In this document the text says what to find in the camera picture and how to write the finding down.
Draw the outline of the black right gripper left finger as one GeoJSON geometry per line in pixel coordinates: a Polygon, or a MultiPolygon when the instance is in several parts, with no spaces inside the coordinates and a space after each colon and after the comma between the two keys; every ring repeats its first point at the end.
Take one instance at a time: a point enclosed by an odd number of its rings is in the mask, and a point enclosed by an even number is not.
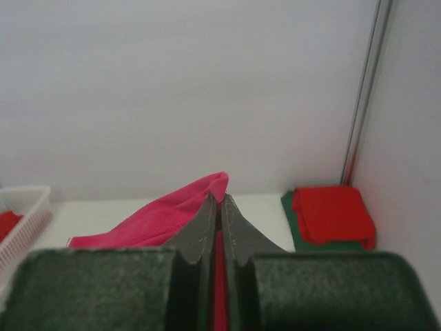
{"type": "Polygon", "coordinates": [[[2,330],[212,330],[217,202],[156,248],[31,252],[1,303],[2,330]]]}

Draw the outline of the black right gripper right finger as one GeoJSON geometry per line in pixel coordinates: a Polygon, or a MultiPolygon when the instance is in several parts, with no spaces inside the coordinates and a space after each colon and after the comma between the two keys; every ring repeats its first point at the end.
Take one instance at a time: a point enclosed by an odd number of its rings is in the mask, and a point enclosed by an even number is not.
{"type": "Polygon", "coordinates": [[[439,330],[417,273],[390,252],[286,252],[220,208],[228,330],[439,330]]]}

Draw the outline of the pink t shirt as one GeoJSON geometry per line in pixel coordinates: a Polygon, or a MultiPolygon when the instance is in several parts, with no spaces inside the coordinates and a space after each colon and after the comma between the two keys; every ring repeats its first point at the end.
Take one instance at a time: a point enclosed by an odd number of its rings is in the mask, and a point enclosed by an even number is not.
{"type": "Polygon", "coordinates": [[[221,202],[229,181],[226,172],[202,177],[158,198],[109,232],[70,239],[70,248],[125,248],[160,246],[196,216],[205,197],[212,194],[221,202]]]}

